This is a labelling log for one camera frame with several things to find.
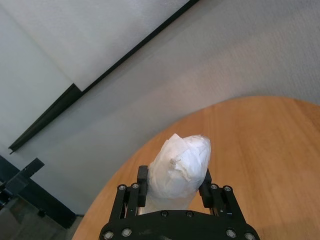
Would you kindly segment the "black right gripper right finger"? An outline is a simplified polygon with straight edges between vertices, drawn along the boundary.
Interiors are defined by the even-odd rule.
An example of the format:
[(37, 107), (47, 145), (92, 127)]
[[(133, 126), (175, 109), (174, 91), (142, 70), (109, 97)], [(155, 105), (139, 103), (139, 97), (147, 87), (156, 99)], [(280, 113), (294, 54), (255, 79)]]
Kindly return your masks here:
[(207, 169), (198, 191), (204, 208), (209, 209), (211, 215), (232, 220), (242, 219), (242, 211), (234, 195), (233, 188), (229, 185), (219, 187), (217, 184), (212, 183), (209, 169)]

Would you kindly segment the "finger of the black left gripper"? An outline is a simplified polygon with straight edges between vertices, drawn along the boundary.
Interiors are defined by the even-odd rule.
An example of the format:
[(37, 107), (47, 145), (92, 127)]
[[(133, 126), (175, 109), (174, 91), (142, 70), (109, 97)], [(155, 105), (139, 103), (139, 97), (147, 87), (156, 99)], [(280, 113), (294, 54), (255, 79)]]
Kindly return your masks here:
[(34, 159), (4, 183), (4, 190), (6, 192), (21, 192), (30, 183), (30, 178), (44, 165), (45, 164), (38, 158)]

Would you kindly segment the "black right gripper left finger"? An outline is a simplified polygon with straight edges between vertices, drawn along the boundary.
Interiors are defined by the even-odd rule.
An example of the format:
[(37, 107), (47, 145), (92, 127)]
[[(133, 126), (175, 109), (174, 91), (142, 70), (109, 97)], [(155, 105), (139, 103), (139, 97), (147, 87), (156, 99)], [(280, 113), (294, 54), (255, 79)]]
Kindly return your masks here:
[(131, 186), (120, 184), (117, 187), (112, 206), (112, 220), (120, 220), (135, 217), (140, 208), (146, 206), (148, 191), (148, 166), (141, 165), (138, 168), (136, 182)]

